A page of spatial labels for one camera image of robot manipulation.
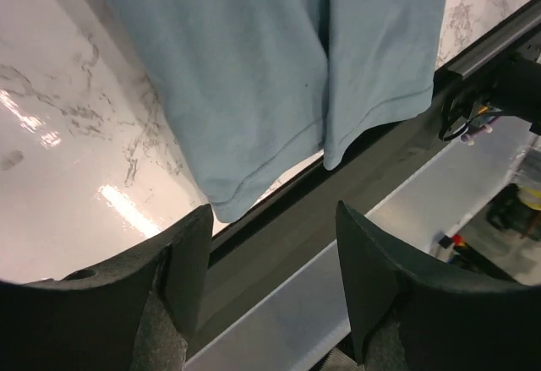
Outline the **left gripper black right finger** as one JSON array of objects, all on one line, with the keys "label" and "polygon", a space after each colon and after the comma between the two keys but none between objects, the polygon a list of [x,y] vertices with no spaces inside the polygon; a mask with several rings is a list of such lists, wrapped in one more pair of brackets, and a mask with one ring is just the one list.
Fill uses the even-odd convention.
[{"label": "left gripper black right finger", "polygon": [[537,370],[540,289],[442,262],[344,203],[336,241],[367,370]]}]

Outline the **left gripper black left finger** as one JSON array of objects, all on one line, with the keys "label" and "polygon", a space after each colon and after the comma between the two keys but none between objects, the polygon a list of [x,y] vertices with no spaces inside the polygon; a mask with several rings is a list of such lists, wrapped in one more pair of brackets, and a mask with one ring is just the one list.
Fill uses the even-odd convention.
[{"label": "left gripper black left finger", "polygon": [[62,280],[1,284],[4,370],[179,370],[196,330],[213,214]]}]

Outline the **slate blue t-shirt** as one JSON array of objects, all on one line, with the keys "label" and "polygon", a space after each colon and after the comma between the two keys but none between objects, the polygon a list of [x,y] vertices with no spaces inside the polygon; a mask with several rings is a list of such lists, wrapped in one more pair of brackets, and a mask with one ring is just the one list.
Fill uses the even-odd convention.
[{"label": "slate blue t-shirt", "polygon": [[431,103],[445,0],[107,0],[219,221]]}]

